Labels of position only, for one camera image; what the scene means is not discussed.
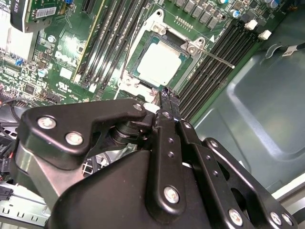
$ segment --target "heatsink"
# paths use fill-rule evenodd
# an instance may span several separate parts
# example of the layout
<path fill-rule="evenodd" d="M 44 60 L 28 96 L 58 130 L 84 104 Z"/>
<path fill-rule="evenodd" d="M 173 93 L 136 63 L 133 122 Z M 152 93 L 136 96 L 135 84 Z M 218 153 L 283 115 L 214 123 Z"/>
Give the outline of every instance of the heatsink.
<path fill-rule="evenodd" d="M 10 14 L 0 10 L 0 52 L 15 60 L 32 61 L 38 32 L 22 33 L 10 24 Z"/>

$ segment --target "gray metal panel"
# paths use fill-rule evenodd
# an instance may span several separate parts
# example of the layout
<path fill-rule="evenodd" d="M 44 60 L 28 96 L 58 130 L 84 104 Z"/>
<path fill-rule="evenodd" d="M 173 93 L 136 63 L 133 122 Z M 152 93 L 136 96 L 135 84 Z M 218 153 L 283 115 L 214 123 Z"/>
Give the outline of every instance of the gray metal panel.
<path fill-rule="evenodd" d="M 305 30 L 304 12 L 295 18 L 302 17 L 299 27 L 288 18 L 282 28 Z M 274 40 L 282 35 L 287 42 L 291 32 L 281 31 Z M 195 128 L 201 139 L 222 143 L 272 193 L 305 172 L 305 51 L 269 60 L 264 54 L 251 58 Z"/>

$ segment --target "black cable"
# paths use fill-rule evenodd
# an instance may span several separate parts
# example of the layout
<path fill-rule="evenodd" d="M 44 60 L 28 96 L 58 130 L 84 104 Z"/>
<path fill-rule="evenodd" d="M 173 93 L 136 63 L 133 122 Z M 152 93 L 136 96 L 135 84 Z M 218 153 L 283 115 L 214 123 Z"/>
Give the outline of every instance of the black cable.
<path fill-rule="evenodd" d="M 13 106 L 13 103 L 10 104 L 10 114 L 11 116 L 13 116 L 13 118 L 19 123 L 20 122 L 20 118 L 19 116 L 16 114 L 16 110 L 15 107 Z"/>
<path fill-rule="evenodd" d="M 93 170 L 93 173 L 95 173 L 98 170 L 96 156 L 91 157 L 91 161 L 92 161 L 92 170 Z"/>

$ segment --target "ram slot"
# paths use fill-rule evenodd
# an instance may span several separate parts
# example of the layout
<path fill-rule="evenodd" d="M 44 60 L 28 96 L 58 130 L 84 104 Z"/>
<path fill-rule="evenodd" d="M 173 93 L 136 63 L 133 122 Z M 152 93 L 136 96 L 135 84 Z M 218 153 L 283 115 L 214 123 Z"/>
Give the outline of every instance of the ram slot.
<path fill-rule="evenodd" d="M 136 6 L 136 9 L 133 11 L 133 13 L 130 17 L 132 20 L 129 20 L 126 22 L 127 29 L 124 31 L 124 36 L 122 36 L 123 39 L 119 39 L 117 41 L 118 43 L 114 46 L 114 49 L 115 49 L 114 52 L 117 52 L 117 54 L 111 61 L 112 63 L 109 67 L 109 70 L 107 71 L 104 79 L 102 80 L 102 84 L 101 84 L 102 90 L 104 90 L 106 88 L 109 80 L 112 77 L 112 74 L 113 74 L 115 68 L 117 68 L 117 66 L 118 66 L 118 63 L 122 57 L 123 52 L 128 47 L 128 44 L 130 43 L 130 40 L 132 38 L 132 34 L 137 29 L 136 28 L 137 22 L 138 22 L 139 17 L 141 16 L 141 11 L 146 6 L 147 2 L 148 2 L 148 0 L 139 1 L 139 4 Z"/>
<path fill-rule="evenodd" d="M 84 66 L 85 72 L 82 75 L 82 80 L 85 82 L 90 81 L 91 73 L 94 71 L 94 67 L 96 65 L 96 61 L 99 59 L 100 52 L 102 51 L 105 40 L 109 37 L 111 33 L 111 26 L 115 24 L 116 18 L 115 15 L 118 12 L 118 4 L 120 1 L 111 1 L 112 4 L 110 6 L 110 10 L 107 11 L 107 15 L 105 20 L 103 20 L 102 25 L 100 27 L 100 32 L 98 35 L 97 41 L 94 43 L 94 46 L 90 52 L 89 58 Z"/>
<path fill-rule="evenodd" d="M 237 65 L 256 41 L 257 38 L 252 32 L 245 30 L 240 22 L 235 21 L 213 47 L 212 53 Z M 231 72 L 232 69 L 225 64 L 206 57 L 179 94 L 182 117 L 190 120 Z"/>
<path fill-rule="evenodd" d="M 123 11 L 122 16 L 120 17 L 122 21 L 118 21 L 118 28 L 117 28 L 117 32 L 114 35 L 114 38 L 112 39 L 111 43 L 108 44 L 107 49 L 104 52 L 104 58 L 102 61 L 100 61 L 99 66 L 96 68 L 96 72 L 95 75 L 99 76 L 99 82 L 103 81 L 103 78 L 105 77 L 104 73 L 105 73 L 105 69 L 107 68 L 111 57 L 113 56 L 115 47 L 118 43 L 118 41 L 120 40 L 120 38 L 122 37 L 123 32 L 125 31 L 125 29 L 128 29 L 130 27 L 128 26 L 128 21 L 126 19 L 130 18 L 130 12 L 135 11 L 136 8 L 136 4 L 130 4 L 128 6 L 128 8 Z"/>
<path fill-rule="evenodd" d="M 240 49 L 240 47 L 236 46 L 236 49 L 233 49 L 232 52 L 230 52 L 230 56 L 228 56 L 227 60 L 229 60 L 233 64 L 237 64 L 244 55 L 253 47 L 254 41 L 248 38 L 245 41 L 246 47 L 243 47 Z M 227 76 L 231 73 L 232 69 L 227 67 L 225 64 L 221 64 L 222 66 L 218 68 L 218 71 L 215 72 L 213 79 L 211 79 L 204 88 L 201 89 L 201 93 L 197 94 L 197 98 L 200 101 L 198 103 L 198 100 L 196 102 L 191 101 L 188 104 L 188 107 L 191 108 L 192 106 L 196 105 L 194 109 L 187 109 L 184 112 L 185 117 L 191 118 L 193 117 L 204 105 L 204 103 L 207 102 L 207 100 L 213 95 L 213 93 L 219 88 L 220 85 L 224 83 L 224 81 L 227 79 Z"/>

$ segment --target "silver screw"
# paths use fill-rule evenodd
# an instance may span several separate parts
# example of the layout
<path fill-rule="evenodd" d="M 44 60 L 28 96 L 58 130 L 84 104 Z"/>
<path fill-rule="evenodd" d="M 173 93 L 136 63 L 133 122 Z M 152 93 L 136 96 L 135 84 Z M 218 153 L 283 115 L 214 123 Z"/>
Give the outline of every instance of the silver screw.
<path fill-rule="evenodd" d="M 271 212 L 270 216 L 277 225 L 282 225 L 280 217 L 275 212 Z"/>
<path fill-rule="evenodd" d="M 83 138 L 80 134 L 71 132 L 66 135 L 66 141 L 73 146 L 79 146 L 83 142 Z"/>
<path fill-rule="evenodd" d="M 214 140 L 211 141 L 211 144 L 212 144 L 212 146 L 214 146 L 214 147 L 218 147 L 218 144 L 217 144 Z"/>
<path fill-rule="evenodd" d="M 236 211 L 235 209 L 229 210 L 229 216 L 230 216 L 231 220 L 233 221 L 233 223 L 236 224 L 237 226 L 241 227 L 243 225 L 243 219 L 240 216 L 240 214 L 238 213 L 238 211 Z"/>
<path fill-rule="evenodd" d="M 179 194 L 172 187 L 169 187 L 169 186 L 165 187 L 164 196 L 168 200 L 168 202 L 170 202 L 172 204 L 176 204 L 179 202 Z"/>
<path fill-rule="evenodd" d="M 186 128 L 189 128 L 189 129 L 192 128 L 192 126 L 189 123 L 184 123 L 184 125 L 185 125 Z"/>
<path fill-rule="evenodd" d="M 286 214 L 282 214 L 282 217 L 290 226 L 293 225 L 291 219 Z"/>
<path fill-rule="evenodd" d="M 141 111 L 141 110 L 142 110 L 142 107 L 141 107 L 140 104 L 134 104 L 133 107 L 134 107 L 135 109 L 137 109 L 138 111 Z"/>
<path fill-rule="evenodd" d="M 37 123 L 43 129 L 53 129 L 56 126 L 56 121 L 50 117 L 42 117 Z"/>
<path fill-rule="evenodd" d="M 162 114 L 167 118 L 171 118 L 171 115 L 166 111 L 164 111 Z"/>

